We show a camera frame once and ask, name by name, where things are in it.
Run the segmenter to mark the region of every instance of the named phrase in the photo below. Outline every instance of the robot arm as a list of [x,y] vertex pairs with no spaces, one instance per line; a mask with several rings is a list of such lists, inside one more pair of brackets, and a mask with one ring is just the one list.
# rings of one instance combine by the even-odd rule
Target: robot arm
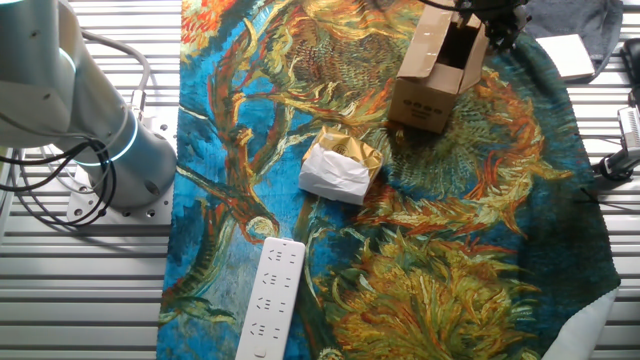
[[529,0],[455,0],[454,6],[443,5],[441,0],[420,2],[457,11],[465,21],[472,15],[477,16],[486,25],[489,45],[498,52],[511,49],[520,31],[531,20],[524,7]]
[[[173,149],[142,126],[138,109],[126,106],[98,68],[66,0],[0,1],[0,54],[0,146],[53,143],[68,151],[82,137],[106,144],[117,170],[118,209],[149,204],[169,189]],[[98,181],[103,172],[93,151],[74,160],[92,184],[108,186]]]

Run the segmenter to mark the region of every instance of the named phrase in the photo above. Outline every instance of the power outlet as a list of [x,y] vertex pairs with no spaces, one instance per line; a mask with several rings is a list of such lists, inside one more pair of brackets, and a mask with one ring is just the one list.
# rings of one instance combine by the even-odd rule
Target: power outlet
[[264,241],[236,360],[281,360],[304,262],[304,244]]

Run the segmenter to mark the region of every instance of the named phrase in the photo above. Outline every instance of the fabric edge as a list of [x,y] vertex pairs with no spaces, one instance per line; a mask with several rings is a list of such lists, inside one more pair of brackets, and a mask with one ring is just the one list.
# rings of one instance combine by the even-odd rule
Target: fabric edge
[[569,318],[542,360],[589,359],[607,322],[618,289],[619,286]]

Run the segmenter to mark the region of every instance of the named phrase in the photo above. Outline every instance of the white tissue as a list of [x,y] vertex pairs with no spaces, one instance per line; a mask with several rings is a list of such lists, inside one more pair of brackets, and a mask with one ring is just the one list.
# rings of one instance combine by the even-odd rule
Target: white tissue
[[315,144],[300,169],[298,187],[329,200],[362,205],[370,182],[366,166]]

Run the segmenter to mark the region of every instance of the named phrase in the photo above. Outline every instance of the socket hole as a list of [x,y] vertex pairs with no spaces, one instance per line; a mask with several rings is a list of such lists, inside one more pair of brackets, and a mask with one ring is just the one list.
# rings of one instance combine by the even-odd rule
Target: socket hole
[[145,180],[144,187],[147,188],[147,191],[152,195],[160,196],[160,189],[158,189],[158,186],[156,186],[156,184],[154,184],[153,182]]

